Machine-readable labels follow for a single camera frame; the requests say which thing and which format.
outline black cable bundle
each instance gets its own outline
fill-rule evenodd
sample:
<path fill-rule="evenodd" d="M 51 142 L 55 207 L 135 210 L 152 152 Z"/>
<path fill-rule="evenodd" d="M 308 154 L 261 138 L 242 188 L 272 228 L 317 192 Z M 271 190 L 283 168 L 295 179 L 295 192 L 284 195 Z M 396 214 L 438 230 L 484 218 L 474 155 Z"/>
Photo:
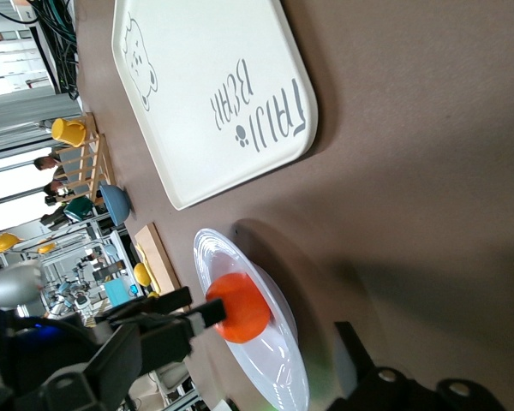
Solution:
<path fill-rule="evenodd" d="M 56 64 L 59 89 L 73 100 L 76 85 L 76 34 L 68 12 L 70 0 L 28 0 L 33 6 Z"/>

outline table surface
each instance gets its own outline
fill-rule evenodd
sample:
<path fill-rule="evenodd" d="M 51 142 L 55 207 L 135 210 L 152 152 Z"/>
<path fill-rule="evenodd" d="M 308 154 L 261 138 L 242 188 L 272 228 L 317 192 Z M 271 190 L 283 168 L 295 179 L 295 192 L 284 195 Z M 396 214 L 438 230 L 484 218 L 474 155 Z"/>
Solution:
<path fill-rule="evenodd" d="M 227 235 L 294 312 L 311 409 L 342 389 L 333 322 L 427 387 L 471 378 L 514 409 L 514 1 L 285 0 L 318 97 L 310 151 L 176 211 L 116 72 L 112 0 L 77 0 L 79 88 L 179 280 L 204 296 L 193 240 Z M 268 409 L 214 331 L 189 371 L 210 406 Z"/>

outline blue box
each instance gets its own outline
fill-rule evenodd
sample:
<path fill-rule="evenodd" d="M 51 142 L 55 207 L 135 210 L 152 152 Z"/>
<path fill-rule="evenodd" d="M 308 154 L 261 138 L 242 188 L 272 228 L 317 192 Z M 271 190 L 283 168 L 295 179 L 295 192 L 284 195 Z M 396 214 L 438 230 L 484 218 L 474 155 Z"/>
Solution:
<path fill-rule="evenodd" d="M 107 281 L 105 284 L 105 293 L 109 297 L 109 301 L 113 307 L 120 306 L 124 302 L 129 301 L 129 294 L 126 291 L 121 278 Z"/>

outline orange ball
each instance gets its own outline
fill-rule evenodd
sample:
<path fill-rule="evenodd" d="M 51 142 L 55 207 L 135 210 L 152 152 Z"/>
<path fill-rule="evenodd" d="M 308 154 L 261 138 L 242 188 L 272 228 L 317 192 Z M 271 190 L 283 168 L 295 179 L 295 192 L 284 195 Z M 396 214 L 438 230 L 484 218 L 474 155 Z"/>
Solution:
<path fill-rule="evenodd" d="M 215 280 L 206 300 L 220 298 L 226 319 L 215 325 L 219 335 L 231 343 L 246 343 L 266 328 L 271 311 L 248 274 L 233 272 Z"/>

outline bear illustration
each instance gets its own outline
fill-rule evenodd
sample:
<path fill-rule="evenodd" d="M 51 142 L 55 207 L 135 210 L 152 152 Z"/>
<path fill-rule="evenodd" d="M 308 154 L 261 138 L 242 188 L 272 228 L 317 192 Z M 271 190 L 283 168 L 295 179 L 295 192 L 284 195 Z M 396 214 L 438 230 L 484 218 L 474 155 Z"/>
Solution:
<path fill-rule="evenodd" d="M 143 107 L 149 111 L 149 97 L 151 92 L 158 90 L 158 79 L 154 67 L 148 61 L 139 24 L 131 16 L 129 17 L 129 27 L 126 27 L 122 51 L 126 58 L 129 75 L 139 91 Z"/>

